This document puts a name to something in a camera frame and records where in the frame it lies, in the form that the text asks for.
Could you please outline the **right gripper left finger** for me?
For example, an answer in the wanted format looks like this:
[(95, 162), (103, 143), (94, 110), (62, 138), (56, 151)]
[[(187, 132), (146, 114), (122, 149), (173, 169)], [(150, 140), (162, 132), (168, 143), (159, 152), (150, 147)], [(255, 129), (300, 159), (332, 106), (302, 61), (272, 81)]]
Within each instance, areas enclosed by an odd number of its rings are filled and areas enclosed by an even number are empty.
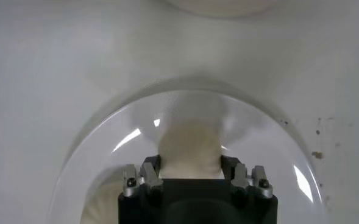
[(159, 177), (160, 156), (147, 157), (137, 172), (133, 164), (127, 164), (123, 172), (123, 195), (136, 197), (143, 187), (150, 196), (159, 196), (163, 191), (163, 180)]

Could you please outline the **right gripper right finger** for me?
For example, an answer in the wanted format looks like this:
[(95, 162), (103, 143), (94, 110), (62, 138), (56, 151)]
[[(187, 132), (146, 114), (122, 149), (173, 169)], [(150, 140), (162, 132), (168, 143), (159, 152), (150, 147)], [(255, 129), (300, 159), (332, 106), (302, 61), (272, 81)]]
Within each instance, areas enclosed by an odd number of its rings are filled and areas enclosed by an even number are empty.
[(251, 192), (258, 198), (272, 198), (273, 187), (268, 181), (265, 168), (255, 166), (248, 175), (247, 167), (238, 158), (221, 156), (221, 169), (224, 178), (235, 188), (245, 193)]

